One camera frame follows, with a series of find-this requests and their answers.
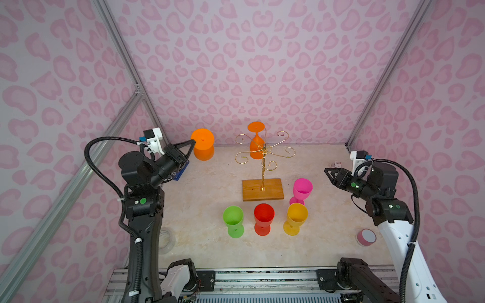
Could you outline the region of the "orange wine glass front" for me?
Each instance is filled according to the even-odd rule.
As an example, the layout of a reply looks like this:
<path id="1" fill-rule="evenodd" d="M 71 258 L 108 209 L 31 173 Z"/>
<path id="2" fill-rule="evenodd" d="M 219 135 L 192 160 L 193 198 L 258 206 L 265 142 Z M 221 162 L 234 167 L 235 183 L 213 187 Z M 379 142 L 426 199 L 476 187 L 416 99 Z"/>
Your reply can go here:
<path id="1" fill-rule="evenodd" d="M 192 133 L 191 139 L 196 142 L 193 153 L 198 160 L 207 161 L 213 157 L 215 137 L 210 130 L 197 129 Z"/>

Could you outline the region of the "orange wine glass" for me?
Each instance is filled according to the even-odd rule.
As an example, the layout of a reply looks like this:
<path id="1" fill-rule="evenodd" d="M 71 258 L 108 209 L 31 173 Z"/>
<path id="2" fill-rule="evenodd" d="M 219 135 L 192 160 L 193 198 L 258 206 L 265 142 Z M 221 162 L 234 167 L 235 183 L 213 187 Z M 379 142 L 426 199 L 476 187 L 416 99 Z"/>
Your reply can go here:
<path id="1" fill-rule="evenodd" d="M 215 137 L 210 130 L 197 129 L 192 133 L 191 139 L 196 142 L 193 153 L 198 160 L 207 161 L 213 157 Z"/>
<path id="2" fill-rule="evenodd" d="M 259 133 L 265 129 L 265 125 L 262 122 L 255 121 L 248 125 L 248 131 L 254 134 L 250 143 L 250 157 L 255 160 L 261 160 L 263 158 L 262 148 L 265 141 L 259 136 Z"/>

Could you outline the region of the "pink plastic wine glass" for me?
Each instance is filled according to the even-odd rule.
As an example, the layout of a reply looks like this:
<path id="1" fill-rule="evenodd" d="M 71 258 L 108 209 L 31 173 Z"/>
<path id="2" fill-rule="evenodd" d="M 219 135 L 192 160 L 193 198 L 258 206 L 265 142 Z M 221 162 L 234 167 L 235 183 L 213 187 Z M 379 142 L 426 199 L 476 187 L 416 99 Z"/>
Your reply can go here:
<path id="1" fill-rule="evenodd" d="M 289 204 L 299 203 L 305 205 L 305 199 L 307 199 L 313 191 L 313 184 L 310 180 L 305 178 L 297 179 L 293 186 L 293 197 L 290 199 Z"/>

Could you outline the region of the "yellow plastic wine glass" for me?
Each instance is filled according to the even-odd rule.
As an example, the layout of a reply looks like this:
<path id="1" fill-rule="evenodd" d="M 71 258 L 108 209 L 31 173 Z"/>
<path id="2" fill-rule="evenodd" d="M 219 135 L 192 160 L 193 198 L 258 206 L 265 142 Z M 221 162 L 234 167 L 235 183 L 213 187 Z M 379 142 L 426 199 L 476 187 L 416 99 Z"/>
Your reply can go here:
<path id="1" fill-rule="evenodd" d="M 284 232 L 289 236 L 296 236 L 300 227 L 308 218 L 308 209 L 300 204 L 293 203 L 287 210 L 287 219 L 283 225 Z"/>

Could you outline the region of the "gold wire glass rack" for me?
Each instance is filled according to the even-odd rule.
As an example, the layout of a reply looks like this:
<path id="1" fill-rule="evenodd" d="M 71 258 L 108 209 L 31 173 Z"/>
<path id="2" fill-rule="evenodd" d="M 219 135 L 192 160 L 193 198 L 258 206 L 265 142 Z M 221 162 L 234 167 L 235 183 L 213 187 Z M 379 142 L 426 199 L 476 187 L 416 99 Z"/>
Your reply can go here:
<path id="1" fill-rule="evenodd" d="M 259 133 L 259 136 L 265 141 L 266 140 L 266 128 Z M 282 144 L 283 142 L 285 142 L 288 138 L 289 138 L 289 134 L 284 131 L 284 130 L 280 130 L 277 132 L 277 136 L 280 136 L 280 137 L 283 137 L 284 139 L 276 144 L 269 144 L 265 141 L 265 144 L 262 148 L 262 154 L 263 154 L 263 158 L 261 159 L 261 179 L 262 180 L 265 180 L 265 173 L 266 171 L 270 172 L 270 171 L 274 171 L 277 169 L 278 165 L 276 163 L 275 160 L 271 160 L 269 162 L 266 161 L 266 157 L 268 155 L 273 155 L 275 157 L 282 157 L 282 158 L 286 158 L 286 159 L 290 159 L 292 157 L 295 156 L 296 152 L 295 150 L 293 149 L 293 147 L 291 146 L 287 146 L 285 147 L 284 151 L 285 151 L 285 154 L 284 155 L 278 155 L 278 154 L 275 154 L 272 149 L 273 147 L 276 147 L 280 144 Z M 240 145 L 244 145 L 245 144 L 245 139 L 252 139 L 249 135 L 247 134 L 239 134 L 238 136 L 236 136 L 236 143 L 240 144 Z M 250 159 L 250 150 L 248 151 L 240 151 L 238 152 L 236 155 L 235 155 L 235 161 L 238 163 L 238 164 L 246 164 Z"/>

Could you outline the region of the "wooden rack base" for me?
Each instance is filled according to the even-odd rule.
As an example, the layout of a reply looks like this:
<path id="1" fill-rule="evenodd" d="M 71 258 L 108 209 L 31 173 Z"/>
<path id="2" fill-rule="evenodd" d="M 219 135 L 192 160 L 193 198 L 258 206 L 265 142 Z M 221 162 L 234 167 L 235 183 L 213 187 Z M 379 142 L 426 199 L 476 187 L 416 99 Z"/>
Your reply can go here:
<path id="1" fill-rule="evenodd" d="M 276 179 L 251 179 L 242 181 L 243 201 L 269 201 L 284 199 L 282 181 Z"/>

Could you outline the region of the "green plastic wine glass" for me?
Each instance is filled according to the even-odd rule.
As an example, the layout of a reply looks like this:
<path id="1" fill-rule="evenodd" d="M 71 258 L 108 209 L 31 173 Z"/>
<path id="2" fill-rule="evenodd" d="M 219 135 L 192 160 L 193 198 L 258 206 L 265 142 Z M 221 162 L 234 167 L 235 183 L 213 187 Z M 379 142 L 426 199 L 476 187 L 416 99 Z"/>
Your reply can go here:
<path id="1" fill-rule="evenodd" d="M 243 226 L 244 212 L 238 206 L 229 206 L 223 212 L 223 220 L 227 226 L 227 232 L 233 239 L 243 236 L 245 229 Z"/>

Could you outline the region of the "red plastic wine glass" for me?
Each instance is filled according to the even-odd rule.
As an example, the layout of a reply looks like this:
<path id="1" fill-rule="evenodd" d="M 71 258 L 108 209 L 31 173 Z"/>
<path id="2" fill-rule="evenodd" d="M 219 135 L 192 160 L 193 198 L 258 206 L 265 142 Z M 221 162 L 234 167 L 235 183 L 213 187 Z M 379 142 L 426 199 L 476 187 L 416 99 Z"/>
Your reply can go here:
<path id="1" fill-rule="evenodd" d="M 275 210 L 266 203 L 257 205 L 254 209 L 254 230 L 259 236 L 267 236 L 271 231 L 271 223 L 275 218 Z"/>

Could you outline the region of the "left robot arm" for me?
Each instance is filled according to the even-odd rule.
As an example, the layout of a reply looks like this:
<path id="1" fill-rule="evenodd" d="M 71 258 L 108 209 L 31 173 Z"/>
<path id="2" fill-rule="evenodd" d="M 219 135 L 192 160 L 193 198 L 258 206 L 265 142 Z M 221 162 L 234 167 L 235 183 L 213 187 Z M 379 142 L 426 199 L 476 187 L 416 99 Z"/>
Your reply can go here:
<path id="1" fill-rule="evenodd" d="M 126 185 L 119 189 L 94 164 L 91 148 L 102 141 L 122 141 L 139 147 L 124 154 L 118 165 Z M 195 140 L 169 144 L 163 155 L 147 157 L 149 149 L 145 141 L 103 136 L 87 143 L 84 157 L 88 166 L 113 190 L 121 200 L 119 226 L 130 235 L 128 278 L 124 302 L 178 302 L 184 288 L 193 288 L 197 273 L 191 260 L 170 265 L 167 275 L 160 279 L 159 234 L 164 216 L 164 192 L 162 185 L 186 167 L 196 145 Z"/>

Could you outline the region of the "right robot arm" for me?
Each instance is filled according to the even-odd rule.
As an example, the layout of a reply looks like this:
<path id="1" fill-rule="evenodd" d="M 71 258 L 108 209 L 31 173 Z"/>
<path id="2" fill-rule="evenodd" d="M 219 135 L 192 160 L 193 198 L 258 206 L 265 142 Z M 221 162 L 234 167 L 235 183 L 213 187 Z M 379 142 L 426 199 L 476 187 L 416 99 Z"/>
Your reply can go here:
<path id="1" fill-rule="evenodd" d="M 395 196 L 399 172 L 409 179 L 412 209 Z M 412 174 L 388 159 L 367 160 L 354 171 L 329 167 L 325 174 L 336 188 L 365 200 L 366 213 L 384 238 L 399 278 L 399 290 L 394 292 L 363 260 L 341 258 L 335 274 L 337 285 L 356 287 L 370 302 L 445 302 L 418 243 L 419 193 Z"/>

